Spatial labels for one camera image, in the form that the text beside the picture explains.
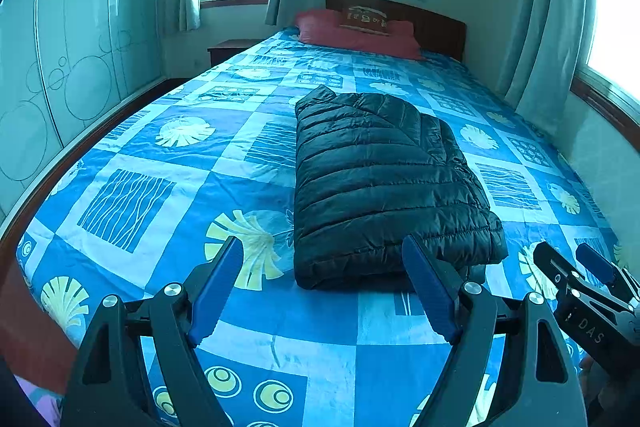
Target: wooden headboard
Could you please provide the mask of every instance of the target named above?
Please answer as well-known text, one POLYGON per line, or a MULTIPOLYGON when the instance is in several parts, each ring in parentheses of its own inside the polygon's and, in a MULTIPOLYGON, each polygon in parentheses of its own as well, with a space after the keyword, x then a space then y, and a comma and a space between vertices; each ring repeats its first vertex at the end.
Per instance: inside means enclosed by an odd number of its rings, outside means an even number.
POLYGON ((421 48, 462 60, 466 39, 466 25, 463 22, 388 0, 326 0, 329 10, 342 11, 349 6, 375 8, 386 13, 390 21, 410 21, 414 24, 414 37, 421 48))

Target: silver bolt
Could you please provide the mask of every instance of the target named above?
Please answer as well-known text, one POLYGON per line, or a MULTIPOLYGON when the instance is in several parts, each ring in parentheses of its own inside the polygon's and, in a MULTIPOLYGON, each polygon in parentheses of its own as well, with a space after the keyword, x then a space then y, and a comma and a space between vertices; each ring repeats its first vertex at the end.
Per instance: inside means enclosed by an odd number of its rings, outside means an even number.
POLYGON ((482 291, 482 286, 477 282, 467 282, 465 283, 465 291, 471 295, 478 295, 482 291))
POLYGON ((545 298, 538 292, 531 292, 529 294, 529 300, 533 302, 533 304, 543 304, 545 302, 545 298))
POLYGON ((107 295, 104 299, 102 299, 102 305, 105 308, 113 308, 118 303, 118 296, 116 295, 107 295))
POLYGON ((182 286, 180 286, 177 282, 172 282, 164 287, 164 294, 173 297, 178 295, 182 291, 182 286))

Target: wooden bedside table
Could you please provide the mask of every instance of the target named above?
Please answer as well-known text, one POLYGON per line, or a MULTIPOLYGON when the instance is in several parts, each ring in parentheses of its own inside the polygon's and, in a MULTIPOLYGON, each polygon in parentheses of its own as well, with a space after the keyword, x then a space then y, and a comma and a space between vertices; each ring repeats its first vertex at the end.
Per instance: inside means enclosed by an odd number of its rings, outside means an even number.
POLYGON ((229 41, 220 42, 212 48, 208 48, 209 56, 211 57, 211 67, 222 64, 225 60, 248 50, 251 46, 255 46, 260 39, 232 39, 229 41))

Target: bed sheet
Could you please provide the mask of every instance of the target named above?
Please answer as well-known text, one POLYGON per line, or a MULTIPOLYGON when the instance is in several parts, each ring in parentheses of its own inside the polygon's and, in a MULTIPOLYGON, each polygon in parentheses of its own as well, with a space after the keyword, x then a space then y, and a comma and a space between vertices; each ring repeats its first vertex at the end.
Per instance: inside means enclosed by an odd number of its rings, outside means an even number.
MULTIPOLYGON (((407 427, 449 345, 407 293, 306 291, 292 271, 294 104, 324 84, 383 92, 447 121, 504 224, 509 256, 486 286, 521 298, 553 285, 532 264, 540 241, 577 268, 616 238, 561 155, 452 58, 424 62, 309 46, 284 30, 146 106, 66 173, 17 258, 37 302, 79 344, 101 299, 154 295, 210 261, 229 235, 244 264, 198 359, 236 426, 407 427)), ((566 344, 577 364, 581 351, 566 344)), ((504 339, 494 340, 469 425, 486 416, 504 339)), ((153 342, 145 363, 175 422, 153 342)))

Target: quilted jacket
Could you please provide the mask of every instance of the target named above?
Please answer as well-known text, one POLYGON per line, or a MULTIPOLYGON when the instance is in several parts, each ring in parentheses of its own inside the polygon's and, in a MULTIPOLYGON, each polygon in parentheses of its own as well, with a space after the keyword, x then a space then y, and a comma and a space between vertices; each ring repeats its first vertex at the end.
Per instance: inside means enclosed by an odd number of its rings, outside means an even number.
POLYGON ((319 86, 296 103, 294 273, 303 288, 404 273, 416 232, 456 269, 507 256, 449 126, 388 94, 319 86))

